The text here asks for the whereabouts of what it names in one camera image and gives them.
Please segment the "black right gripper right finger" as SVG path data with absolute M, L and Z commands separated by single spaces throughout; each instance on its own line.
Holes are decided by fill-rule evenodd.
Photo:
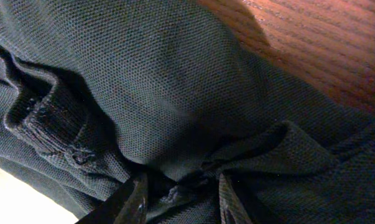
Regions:
M 224 174 L 219 178 L 219 200 L 222 224 L 252 224 L 245 207 L 233 189 L 231 179 Z

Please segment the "black logo t-shirt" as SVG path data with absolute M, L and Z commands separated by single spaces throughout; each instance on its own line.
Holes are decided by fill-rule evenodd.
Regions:
M 0 168 L 82 218 L 147 174 L 146 223 L 375 223 L 375 116 L 192 1 L 0 1 Z

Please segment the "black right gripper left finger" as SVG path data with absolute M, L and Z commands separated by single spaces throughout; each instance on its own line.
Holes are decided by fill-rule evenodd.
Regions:
M 76 224 L 145 224 L 147 204 L 147 174 L 139 174 L 128 179 L 97 209 Z

